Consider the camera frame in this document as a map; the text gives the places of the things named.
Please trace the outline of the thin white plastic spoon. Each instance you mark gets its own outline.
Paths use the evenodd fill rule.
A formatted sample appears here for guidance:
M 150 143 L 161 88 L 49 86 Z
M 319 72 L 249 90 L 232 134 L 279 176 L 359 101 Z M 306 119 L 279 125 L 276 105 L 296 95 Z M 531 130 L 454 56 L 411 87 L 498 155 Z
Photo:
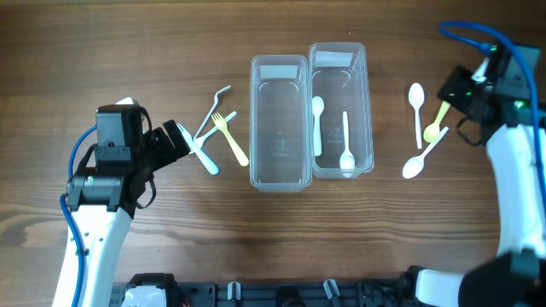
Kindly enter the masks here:
M 352 170 L 355 168 L 355 158 L 350 150 L 349 143 L 349 123 L 347 111 L 342 113 L 343 117 L 343 133 L 344 133 L 344 151 L 340 156 L 340 168 L 342 170 Z

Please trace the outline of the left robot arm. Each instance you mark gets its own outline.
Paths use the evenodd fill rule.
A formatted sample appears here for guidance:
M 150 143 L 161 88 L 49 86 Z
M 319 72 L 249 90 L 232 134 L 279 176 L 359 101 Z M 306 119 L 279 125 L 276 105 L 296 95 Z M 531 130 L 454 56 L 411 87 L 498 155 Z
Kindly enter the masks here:
M 67 248 L 55 306 L 106 306 L 121 247 L 154 173 L 186 156 L 189 146 L 174 120 L 154 128 L 139 105 L 111 104 L 96 111 L 96 142 L 69 162 L 60 205 Z

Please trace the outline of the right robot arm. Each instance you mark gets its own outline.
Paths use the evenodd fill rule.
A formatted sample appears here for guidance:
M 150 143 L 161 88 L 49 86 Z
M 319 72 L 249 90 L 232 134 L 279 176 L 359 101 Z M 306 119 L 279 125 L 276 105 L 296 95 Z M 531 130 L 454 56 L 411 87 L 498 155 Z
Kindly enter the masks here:
M 411 266 L 397 284 L 398 304 L 426 306 L 543 306 L 545 209 L 538 173 L 544 150 L 545 107 L 531 122 L 530 81 L 509 47 L 488 46 L 479 69 L 454 69 L 437 96 L 479 124 L 476 146 L 485 148 L 497 186 L 500 240 L 492 260 L 464 274 Z

